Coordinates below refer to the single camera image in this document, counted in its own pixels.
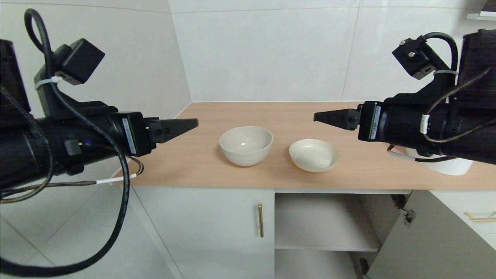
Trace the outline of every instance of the wooden countertop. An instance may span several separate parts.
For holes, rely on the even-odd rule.
[[[159,144],[151,154],[141,157],[145,171],[131,183],[194,187],[496,189],[496,165],[474,162],[463,176],[443,175],[388,155],[387,143],[358,140],[358,130],[345,131],[313,122],[314,112],[356,108],[357,104],[192,103],[178,118],[198,118],[199,127]],[[224,156],[218,140],[225,131],[247,125],[265,127],[273,133],[274,142],[263,162],[238,167]],[[308,173],[296,167],[289,157],[288,147],[305,138],[333,143],[341,153],[338,164],[324,173]],[[131,170],[136,169],[136,165],[131,164]]]

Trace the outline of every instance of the wall tile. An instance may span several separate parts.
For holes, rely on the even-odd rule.
[[[26,264],[35,253],[36,249],[3,218],[0,218],[0,255],[2,258]]]
[[[92,256],[107,242],[116,222],[122,191],[102,187],[41,248],[56,265],[75,263]],[[128,208],[122,231],[110,252],[93,266],[71,275],[74,279],[174,278],[145,227]]]
[[[173,14],[192,100],[340,100],[357,10]]]
[[[85,167],[76,176],[55,176],[53,182],[105,179],[118,168],[117,159]],[[36,247],[42,247],[53,234],[101,187],[59,187],[44,189],[27,201],[0,206],[0,214]]]
[[[487,0],[361,0],[360,7],[436,7],[481,9]]]
[[[359,0],[169,0],[172,13],[358,7]]]
[[[170,12],[167,0],[2,0],[2,3],[75,5]]]
[[[360,8],[343,100],[383,100],[397,93],[417,92],[432,81],[410,77],[391,52],[401,40],[429,32],[453,36],[461,51],[464,34],[494,23],[465,20],[469,11],[445,8],[365,7]],[[450,50],[441,40],[429,45],[450,65]]]
[[[2,38],[14,42],[35,117],[42,117],[43,113],[33,89],[33,77],[44,62],[24,28],[23,14],[29,7],[43,16],[53,49],[86,38],[106,54],[85,84],[72,86],[61,82],[62,92],[78,101],[101,100],[121,111],[141,111],[146,117],[171,118],[189,104],[170,14],[2,3]]]
[[[30,266],[40,266],[40,267],[52,267],[54,266],[50,261],[48,261],[42,254],[40,254],[40,252],[38,251],[34,251],[34,255],[31,257],[31,259],[23,264],[27,264],[27,265],[30,265]],[[68,279],[69,277],[68,276],[59,276],[59,277],[56,277],[58,279]],[[10,276],[10,275],[5,275],[5,274],[0,274],[0,279],[19,279],[19,277],[14,277],[14,276]]]

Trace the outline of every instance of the gold cabinet handle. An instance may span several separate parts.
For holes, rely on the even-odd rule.
[[[466,211],[465,215],[467,215],[472,222],[496,222],[496,217],[475,218],[469,211]]]
[[[260,223],[260,237],[263,237],[263,212],[262,212],[262,203],[258,203],[258,223]]]

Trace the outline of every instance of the tile grout line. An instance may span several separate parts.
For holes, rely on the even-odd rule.
[[[344,82],[343,82],[343,92],[341,93],[341,101],[343,101],[344,98],[344,92],[346,89],[346,81],[348,80],[348,71],[350,70],[350,62],[351,62],[351,54],[353,52],[353,46],[355,45],[355,36],[357,34],[357,25],[358,25],[358,18],[360,16],[360,6],[358,7],[357,11],[357,19],[355,20],[355,27],[353,28],[353,38],[351,40],[351,47],[350,47],[350,55],[348,57],[348,64],[346,65],[346,73],[344,76]]]
[[[7,223],[7,225],[9,225],[22,239],[24,239],[28,244],[29,246],[31,246],[36,252],[40,253],[40,254],[43,254],[41,253],[41,251],[38,249],[38,247],[36,247],[27,237],[25,237],[16,227],[14,227],[5,217],[3,216],[0,216],[0,218],[5,222]],[[29,259],[27,260],[27,262],[29,262],[34,256],[36,255],[36,253],[34,255],[32,255],[31,257],[29,257]]]
[[[94,195],[96,195],[96,193],[97,193],[98,191],[100,191],[100,189],[101,189],[102,187],[103,187],[103,185],[102,185],[102,186],[100,186],[100,187],[98,187],[98,189],[97,189],[97,190],[95,190],[95,192],[94,192],[94,193],[92,193],[92,194],[91,194],[91,196],[89,196],[89,197],[88,197],[88,198],[87,198],[87,199],[86,199],[86,200],[85,200],[85,201],[81,204],[81,206],[79,206],[79,207],[78,207],[78,208],[77,208],[77,209],[76,209],[76,210],[75,210],[75,211],[71,214],[71,216],[70,216],[69,218],[67,218],[67,220],[65,220],[65,221],[62,223],[62,225],[60,225],[60,227],[59,227],[59,228],[58,228],[58,229],[57,229],[57,230],[56,230],[56,231],[55,231],[55,232],[54,232],[54,233],[53,233],[53,234],[52,234],[52,235],[48,238],[48,240],[47,240],[47,241],[45,241],[45,243],[43,243],[43,245],[41,245],[40,249],[42,249],[42,248],[43,248],[43,247],[44,247],[44,246],[45,246],[45,245],[46,245],[46,244],[47,244],[47,243],[48,243],[48,242],[49,242],[49,241],[50,241],[50,240],[51,240],[51,239],[52,239],[52,238],[53,238],[53,237],[57,234],[57,232],[58,232],[58,231],[59,231],[59,230],[60,230],[60,229],[61,229],[61,228],[62,228],[62,227],[63,227],[63,226],[67,223],[67,222],[69,222],[69,220],[70,220],[70,219],[71,219],[74,215],[76,215],[76,213],[77,213],[77,212],[78,212],[78,211],[79,211],[79,210],[80,210],[80,209],[81,209],[81,208],[82,208],[82,207],[83,207],[83,206],[84,206],[84,205],[85,205],[85,204],[86,204],[86,203],[87,203],[87,202],[88,202],[88,201],[89,201],[89,200],[90,200],[90,199],[91,199]]]
[[[171,13],[171,22],[172,22],[172,30],[174,30],[174,37],[175,37],[176,43],[178,45],[179,57],[181,58],[181,66],[183,66],[183,74],[185,75],[185,79],[186,79],[186,86],[187,86],[187,91],[188,91],[188,94],[189,94],[189,104],[191,104],[191,102],[193,101],[193,95],[191,94],[191,90],[189,88],[189,81],[188,81],[188,77],[187,77],[187,74],[186,74],[185,63],[184,63],[184,60],[183,60],[183,52],[181,51],[181,46],[179,45],[178,34],[176,32],[176,25],[174,24],[174,16],[172,15],[172,13]]]
[[[171,14],[170,11],[155,11],[137,8],[124,8],[124,7],[111,7],[111,6],[96,6],[96,5],[78,5],[78,4],[65,4],[65,3],[39,3],[39,2],[23,2],[23,1],[2,1],[2,4],[27,4],[27,5],[53,5],[53,6],[74,6],[74,7],[92,7],[92,8],[109,8],[109,9],[121,9],[121,10],[134,10],[134,11],[147,11],[154,13],[166,13]]]
[[[170,14],[185,14],[185,13],[209,13],[209,12],[238,12],[238,11],[274,11],[274,10],[311,10],[311,9],[340,9],[340,8],[432,8],[432,9],[460,9],[460,10],[479,10],[471,7],[426,7],[426,6],[362,6],[361,4],[357,6],[337,6],[337,7],[300,7],[300,8],[258,8],[258,9],[240,9],[240,10],[204,10],[204,11],[179,11],[172,12]]]
[[[155,226],[155,223],[152,221],[152,218],[150,217],[150,214],[148,214],[148,211],[146,210],[145,208],[145,205],[143,204],[143,202],[141,201],[140,197],[138,196],[138,193],[136,192],[136,190],[134,189],[134,186],[131,186],[132,190],[134,191],[134,193],[136,194],[136,197],[138,198],[138,201],[139,203],[141,204],[141,206],[143,207],[143,210],[145,211],[146,213],[146,216],[148,216],[148,219],[150,220],[150,222],[152,223],[153,225],[153,228],[155,229],[155,231],[157,232],[157,235],[158,237],[160,237],[160,240],[162,241],[162,244],[164,244],[164,247],[165,249],[167,250],[167,253],[169,253],[169,255],[171,256],[171,259],[172,261],[174,262],[174,264],[176,265],[176,268],[177,270],[179,271],[179,274],[181,274],[181,276],[184,278],[184,275],[183,273],[181,272],[181,270],[179,269],[178,267],[178,264],[176,263],[176,260],[174,260],[174,258],[172,257],[171,253],[169,252],[169,249],[167,248],[167,245],[165,245],[165,241],[164,239],[162,238],[162,236],[160,235],[160,233],[158,233],[158,229],[157,227]]]

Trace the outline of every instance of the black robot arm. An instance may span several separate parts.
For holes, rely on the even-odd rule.
[[[450,44],[451,68],[427,45],[429,38]],[[346,130],[360,125],[359,140],[414,148],[423,156],[496,164],[496,30],[464,36],[457,85],[456,44],[446,34],[407,39],[393,55],[417,79],[435,71],[433,81],[417,93],[366,101],[357,109],[318,112],[313,120]]]
[[[41,42],[33,31],[38,27]],[[0,203],[26,200],[42,191],[53,175],[74,175],[91,164],[117,156],[123,170],[123,196],[114,230],[100,251],[79,263],[59,267],[23,266],[0,258],[0,272],[18,277],[55,277],[85,269],[99,261],[115,243],[122,228],[129,199],[130,176],[124,156],[143,156],[198,126],[198,119],[160,120],[140,112],[119,112],[100,101],[77,102],[54,82],[86,82],[104,53],[84,39],[63,45],[52,53],[39,13],[27,9],[26,30],[43,52],[45,65],[35,77],[44,118],[34,119],[19,73],[13,44],[1,40],[0,94]],[[40,179],[45,181],[21,197],[5,199],[10,188]]]

